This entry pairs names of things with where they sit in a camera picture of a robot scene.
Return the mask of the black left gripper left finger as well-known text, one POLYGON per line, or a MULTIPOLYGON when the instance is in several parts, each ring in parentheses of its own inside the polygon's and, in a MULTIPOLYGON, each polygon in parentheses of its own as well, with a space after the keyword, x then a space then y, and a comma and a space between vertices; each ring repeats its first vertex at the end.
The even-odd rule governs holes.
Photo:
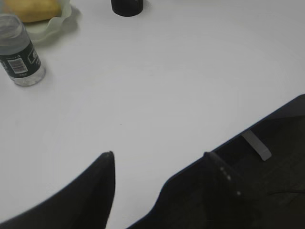
POLYGON ((102 153, 65 188, 3 223, 2 229, 104 229, 115 193, 113 152, 102 153))

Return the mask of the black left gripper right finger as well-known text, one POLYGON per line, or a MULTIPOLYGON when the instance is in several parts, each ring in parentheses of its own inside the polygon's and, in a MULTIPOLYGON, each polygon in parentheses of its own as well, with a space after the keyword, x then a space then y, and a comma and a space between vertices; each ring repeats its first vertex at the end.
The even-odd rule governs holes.
POLYGON ((260 229, 257 198, 214 152, 170 177, 156 202, 154 229, 260 229))

